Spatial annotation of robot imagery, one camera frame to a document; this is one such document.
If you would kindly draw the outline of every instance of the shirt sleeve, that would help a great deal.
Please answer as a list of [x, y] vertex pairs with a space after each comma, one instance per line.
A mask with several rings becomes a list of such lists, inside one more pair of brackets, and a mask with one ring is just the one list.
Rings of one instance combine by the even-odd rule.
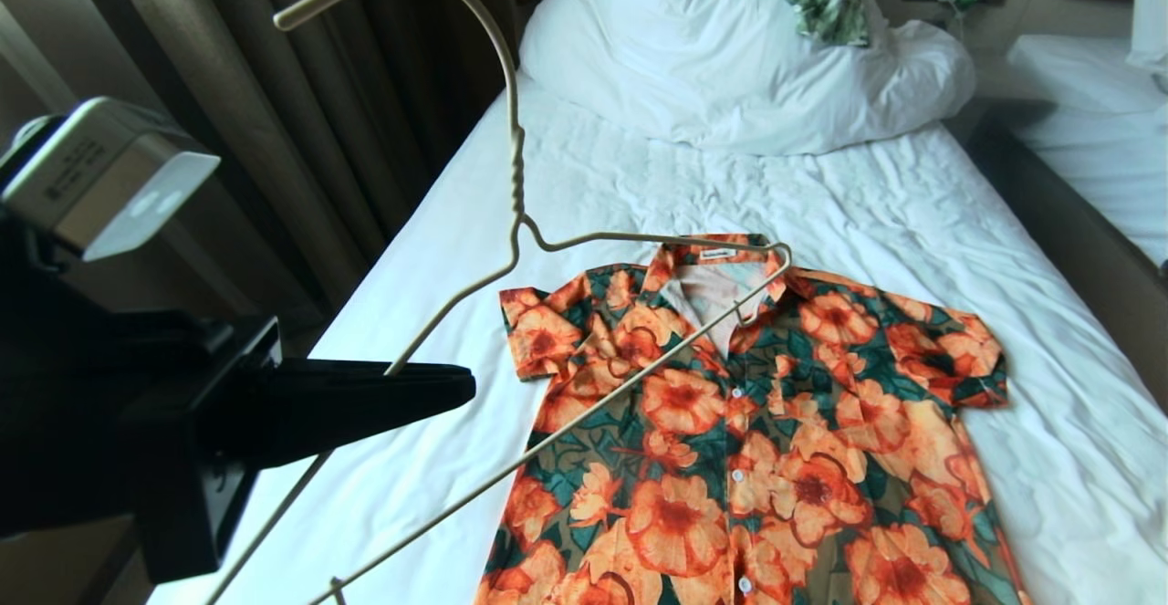
[[507, 325], [507, 343], [520, 380], [561, 373], [584, 339], [591, 310], [588, 280], [580, 276], [548, 294], [517, 288], [499, 293]]
[[1006, 356], [981, 319], [885, 294], [896, 322], [885, 327], [896, 369], [951, 406], [1002, 406]]

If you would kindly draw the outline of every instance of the floral shirt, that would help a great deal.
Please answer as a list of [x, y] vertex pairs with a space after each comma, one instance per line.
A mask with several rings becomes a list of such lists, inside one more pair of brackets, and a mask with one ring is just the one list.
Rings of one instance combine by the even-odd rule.
[[[501, 293], [551, 376], [529, 446], [780, 260], [667, 244]], [[477, 603], [1028, 604], [957, 417], [1004, 376], [976, 317], [792, 267], [521, 470]]]

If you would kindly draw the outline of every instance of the curtain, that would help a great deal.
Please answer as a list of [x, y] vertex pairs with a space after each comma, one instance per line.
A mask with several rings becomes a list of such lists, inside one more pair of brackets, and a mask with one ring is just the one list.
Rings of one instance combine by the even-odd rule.
[[[227, 189], [325, 311], [502, 89], [456, 0], [350, 0], [292, 34], [271, 18], [297, 0], [95, 1], [167, 109], [224, 155]], [[507, 1], [485, 0], [510, 28]]]

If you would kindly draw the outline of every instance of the pillow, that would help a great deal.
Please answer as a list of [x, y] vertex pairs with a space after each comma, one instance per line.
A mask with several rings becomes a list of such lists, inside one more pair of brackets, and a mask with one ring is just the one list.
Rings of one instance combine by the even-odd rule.
[[1127, 63], [1168, 74], [1168, 0], [1135, 0]]
[[870, 48], [801, 36], [784, 0], [543, 0], [520, 61], [610, 121], [709, 151], [830, 152], [955, 114], [974, 90], [959, 42], [864, 6]]

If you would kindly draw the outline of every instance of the metal hanger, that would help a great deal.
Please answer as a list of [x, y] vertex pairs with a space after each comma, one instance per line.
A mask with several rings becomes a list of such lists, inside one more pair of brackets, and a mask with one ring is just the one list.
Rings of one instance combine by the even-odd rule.
[[[343, 0], [300, 0], [299, 2], [292, 4], [292, 6], [286, 7], [286, 9], [278, 12], [278, 14], [274, 15], [273, 21], [276, 23], [276, 27], [280, 28], [280, 30], [291, 32], [293, 30], [293, 28], [299, 27], [300, 23], [307, 22], [307, 20], [315, 18], [318, 14], [321, 14], [321, 12], [329, 9], [329, 7], [333, 7], [335, 4]], [[752, 290], [751, 293], [748, 293], [748, 295], [745, 295], [739, 301], [735, 301], [734, 307], [726, 308], [725, 311], [722, 311], [722, 313], [715, 317], [714, 319], [710, 319], [710, 321], [705, 322], [705, 325], [703, 325], [701, 329], [694, 332], [694, 334], [689, 335], [689, 338], [684, 339], [680, 345], [672, 348], [669, 352], [665, 353], [662, 356], [660, 356], [660, 359], [655, 360], [653, 363], [644, 368], [633, 377], [630, 377], [630, 380], [626, 381], [624, 384], [618, 385], [616, 390], [610, 392], [602, 401], [597, 402], [591, 409], [589, 409], [584, 413], [580, 413], [575, 420], [568, 423], [568, 425], [565, 425], [563, 429], [551, 434], [550, 437], [543, 439], [536, 446], [530, 447], [528, 452], [526, 452], [522, 457], [509, 464], [508, 467], [501, 468], [501, 471], [499, 471], [491, 479], [485, 480], [484, 484], [479, 486], [479, 488], [472, 489], [472, 492], [467, 494], [465, 498], [451, 505], [433, 519], [430, 519], [430, 521], [427, 521], [425, 524], [420, 526], [417, 530], [413, 530], [412, 534], [408, 535], [405, 538], [394, 544], [394, 547], [390, 548], [389, 550], [384, 551], [380, 556], [376, 556], [375, 559], [373, 559], [371, 562], [359, 569], [352, 576], [347, 577], [346, 579], [333, 578], [331, 583], [332, 586], [329, 587], [329, 590], [324, 594], [319, 596], [318, 598], [313, 599], [312, 600], [313, 604], [322, 603], [334, 597], [339, 598], [341, 590], [346, 587], [346, 585], [350, 584], [355, 579], [359, 579], [359, 577], [363, 576], [378, 564], [383, 563], [384, 559], [392, 557], [397, 551], [402, 550], [403, 548], [412, 543], [415, 540], [424, 535], [431, 528], [444, 521], [446, 517], [450, 517], [451, 514], [461, 509], [468, 502], [471, 502], [472, 500], [481, 495], [484, 492], [493, 487], [493, 485], [496, 485], [500, 481], [505, 480], [517, 468], [522, 467], [524, 464], [530, 461], [541, 450], [543, 450], [543, 447], [547, 447], [548, 444], [555, 443], [556, 439], [558, 439], [561, 436], [573, 429], [576, 425], [583, 422], [584, 418], [588, 418], [589, 415], [592, 415], [597, 410], [600, 410], [600, 406], [606, 405], [609, 402], [612, 402], [617, 397], [621, 396], [621, 394], [625, 394], [626, 391], [628, 391], [628, 389], [640, 383], [642, 377], [648, 376], [651, 373], [653, 373], [655, 369], [658, 369], [660, 366], [662, 366], [665, 362], [672, 359], [672, 356], [676, 355], [683, 348], [687, 348], [690, 345], [693, 345], [694, 340], [700, 339], [701, 335], [705, 334], [705, 332], [712, 329], [715, 325], [722, 321], [722, 319], [726, 319], [728, 317], [730, 317], [730, 314], [738, 314], [738, 319], [743, 319], [742, 313], [739, 311], [742, 302], [748, 301], [750, 300], [750, 298], [763, 292], [764, 288], [770, 286], [772, 281], [776, 281], [791, 267], [791, 248], [788, 248], [787, 244], [784, 243], [767, 244], [766, 246], [753, 246], [753, 244], [723, 243], [718, 242], [717, 239], [684, 238], [684, 236], [655, 236], [655, 235], [644, 235], [644, 234], [614, 234], [613, 231], [598, 231], [598, 234], [577, 236], [577, 238], [564, 239], [564, 242], [562, 243], [549, 243], [547, 239], [544, 239], [537, 223], [535, 223], [534, 218], [531, 218], [531, 216], [527, 214], [526, 207], [523, 204], [523, 128], [519, 124], [519, 86], [516, 82], [514, 61], [512, 60], [510, 51], [507, 48], [502, 32], [500, 30], [498, 23], [495, 22], [495, 19], [492, 18], [491, 12], [487, 11], [487, 7], [484, 6], [484, 4], [480, 0], [460, 0], [460, 1], [466, 4], [466, 6], [470, 7], [470, 9], [475, 15], [475, 19], [479, 19], [479, 22], [482, 23], [482, 27], [487, 32], [487, 35], [491, 36], [491, 42], [494, 46], [495, 51], [498, 53], [500, 64], [502, 65], [503, 69], [503, 81], [506, 84], [506, 95], [507, 95], [507, 123], [510, 130], [510, 140], [512, 140], [512, 152], [510, 152], [512, 213], [514, 215], [514, 218], [510, 227], [510, 234], [508, 236], [508, 242], [510, 243], [510, 259], [509, 263], [503, 267], [501, 267], [499, 271], [488, 273], [487, 277], [484, 277], [481, 280], [475, 281], [474, 284], [472, 284], [467, 288], [464, 288], [461, 292], [451, 298], [451, 300], [446, 302], [446, 305], [443, 306], [442, 310], [439, 310], [438, 313], [434, 314], [432, 319], [430, 319], [430, 322], [426, 322], [426, 326], [423, 327], [422, 332], [418, 332], [418, 335], [409, 343], [408, 347], [405, 347], [405, 350], [403, 350], [402, 354], [397, 356], [397, 360], [394, 361], [390, 368], [385, 371], [387, 376], [395, 375], [398, 371], [398, 369], [405, 367], [405, 363], [410, 360], [410, 356], [413, 356], [413, 352], [417, 352], [417, 348], [419, 348], [422, 343], [426, 340], [426, 338], [430, 336], [431, 332], [434, 331], [434, 327], [438, 327], [438, 325], [443, 321], [443, 318], [445, 318], [446, 314], [449, 314], [450, 311], [454, 308], [454, 306], [458, 306], [458, 302], [461, 302], [463, 300], [465, 300], [465, 298], [471, 297], [479, 290], [482, 290], [488, 285], [494, 284], [494, 281], [502, 279], [516, 267], [520, 258], [519, 231], [521, 227], [528, 228], [533, 238], [535, 239], [535, 243], [544, 252], [563, 251], [570, 248], [575, 248], [577, 246], [577, 244], [591, 243], [593, 242], [593, 239], [630, 239], [630, 242], [638, 242], [638, 243], [688, 244], [688, 246], [730, 249], [744, 252], [773, 251], [773, 252], [779, 252], [779, 255], [783, 257], [783, 265], [780, 265], [780, 267], [777, 269], [774, 273], [771, 273], [771, 276], [769, 276], [763, 281], [762, 285]], [[237, 561], [237, 563], [231, 566], [231, 570], [228, 572], [228, 575], [220, 583], [215, 592], [211, 594], [210, 599], [208, 600], [208, 605], [214, 605], [214, 603], [218, 599], [218, 597], [222, 596], [222, 593], [227, 590], [231, 580], [238, 575], [239, 570], [244, 566], [244, 564], [246, 564], [248, 559], [251, 558], [252, 554], [255, 554], [256, 549], [259, 547], [259, 543], [263, 543], [267, 534], [272, 530], [272, 528], [274, 528], [276, 522], [278, 522], [279, 519], [284, 515], [284, 513], [287, 512], [288, 507], [292, 506], [292, 502], [296, 501], [296, 499], [300, 495], [304, 488], [308, 485], [308, 481], [317, 475], [317, 473], [320, 471], [321, 466], [324, 466], [325, 461], [328, 460], [328, 457], [331, 454], [332, 452], [326, 452], [318, 456], [317, 460], [312, 464], [312, 466], [310, 466], [308, 470], [305, 471], [305, 474], [300, 478], [299, 481], [297, 481], [292, 491], [288, 492], [288, 495], [284, 498], [283, 502], [280, 502], [280, 506], [276, 509], [276, 513], [269, 519], [266, 526], [264, 526], [263, 529], [259, 530], [259, 535], [246, 548], [243, 556]]]

